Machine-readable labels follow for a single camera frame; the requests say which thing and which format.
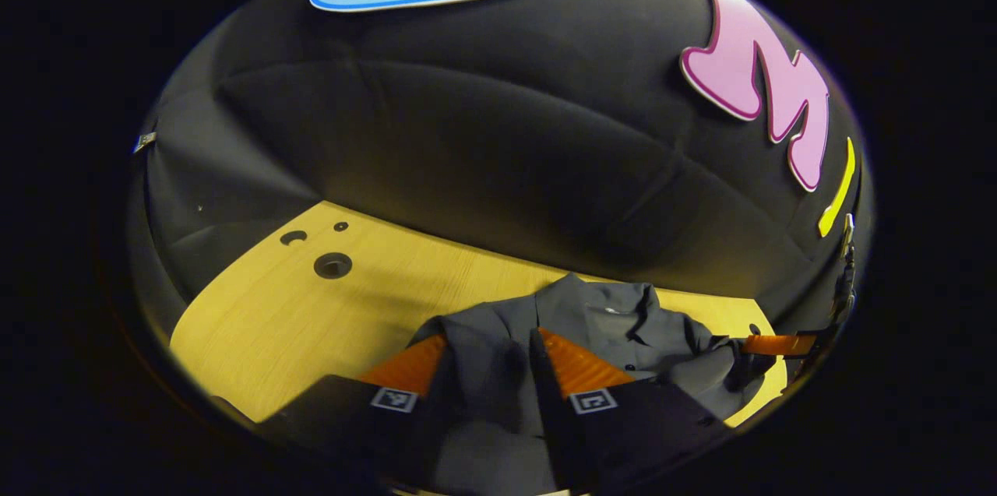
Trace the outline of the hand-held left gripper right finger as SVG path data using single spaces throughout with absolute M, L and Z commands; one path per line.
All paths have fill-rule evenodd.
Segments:
M 633 493 L 733 435 L 672 382 L 630 378 L 542 327 L 530 365 L 553 478 L 570 493 Z

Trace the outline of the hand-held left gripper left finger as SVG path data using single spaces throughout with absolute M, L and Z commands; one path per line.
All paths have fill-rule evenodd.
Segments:
M 417 341 L 360 378 L 325 375 L 257 424 L 268 441 L 355 464 L 391 481 L 428 481 L 445 425 L 444 334 Z

